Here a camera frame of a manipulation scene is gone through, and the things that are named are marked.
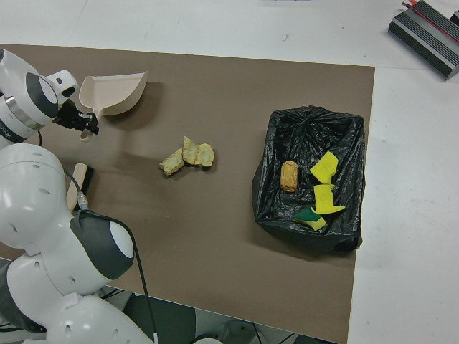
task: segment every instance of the white table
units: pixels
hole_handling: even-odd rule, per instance
[[[446,16],[453,0],[431,0]],[[376,66],[350,344],[457,343],[459,77],[387,33],[400,0],[5,0],[3,43]]]

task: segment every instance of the black plastic bag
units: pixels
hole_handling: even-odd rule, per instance
[[[327,225],[318,231],[292,218],[314,207],[313,187],[320,182],[309,171],[327,152],[339,160],[332,183],[334,204],[346,209],[323,215]],[[280,187],[285,161],[298,164],[298,189]],[[278,110],[270,117],[265,152],[252,182],[256,222],[268,233],[318,251],[345,252],[361,244],[361,204],[364,196],[364,119],[334,113],[323,107]]]

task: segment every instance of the brown mat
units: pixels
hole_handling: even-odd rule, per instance
[[[42,74],[149,70],[141,101],[104,117],[90,143],[49,125],[44,147],[95,168],[93,210],[132,228],[151,295],[345,343],[355,254],[311,255],[254,221],[250,188],[272,111],[317,105],[369,124],[374,68],[65,47],[7,46]],[[209,171],[165,178],[158,163],[183,135],[216,150]],[[37,138],[29,142],[36,143]],[[0,256],[15,253],[0,249]],[[113,283],[142,292],[137,269]]]

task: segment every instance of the beige dustpan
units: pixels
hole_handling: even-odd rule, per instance
[[[148,72],[86,77],[80,88],[80,102],[93,109],[99,123],[102,115],[117,115],[131,109],[145,89]],[[89,141],[93,134],[84,130],[80,138]]]

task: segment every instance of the cable connector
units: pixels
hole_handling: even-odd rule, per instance
[[[78,191],[77,200],[78,200],[78,206],[80,207],[81,210],[89,210],[89,206],[87,204],[87,198],[83,192]]]

